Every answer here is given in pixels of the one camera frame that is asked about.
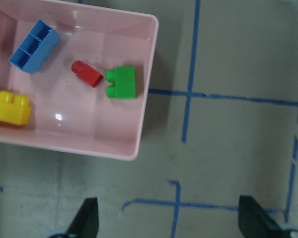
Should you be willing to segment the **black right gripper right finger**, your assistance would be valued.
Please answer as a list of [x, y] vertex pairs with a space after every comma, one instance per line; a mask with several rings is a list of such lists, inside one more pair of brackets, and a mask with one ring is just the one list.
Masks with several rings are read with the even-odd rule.
[[252, 196], [239, 197], [238, 228], [245, 238], [298, 238], [298, 229], [279, 226]]

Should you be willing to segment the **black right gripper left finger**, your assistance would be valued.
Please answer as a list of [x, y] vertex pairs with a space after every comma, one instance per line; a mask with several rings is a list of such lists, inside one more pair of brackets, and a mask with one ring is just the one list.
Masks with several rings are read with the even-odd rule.
[[64, 232], [50, 235], [50, 238], [96, 238], [99, 231], [97, 197], [86, 198]]

